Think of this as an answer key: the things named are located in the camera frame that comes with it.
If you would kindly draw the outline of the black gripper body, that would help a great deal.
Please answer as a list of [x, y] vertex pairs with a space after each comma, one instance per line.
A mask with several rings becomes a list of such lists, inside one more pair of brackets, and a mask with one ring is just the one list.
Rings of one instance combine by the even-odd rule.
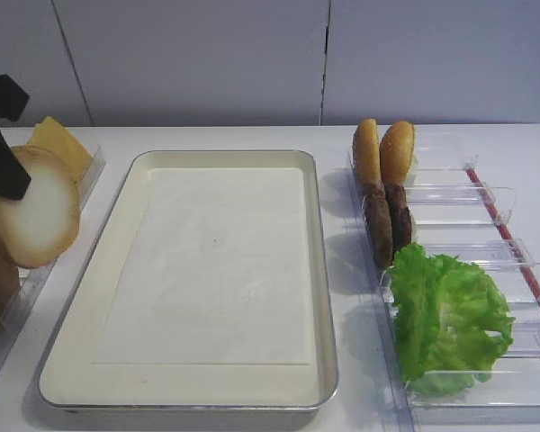
[[30, 96], [8, 75], [0, 75], [0, 119], [17, 122]]

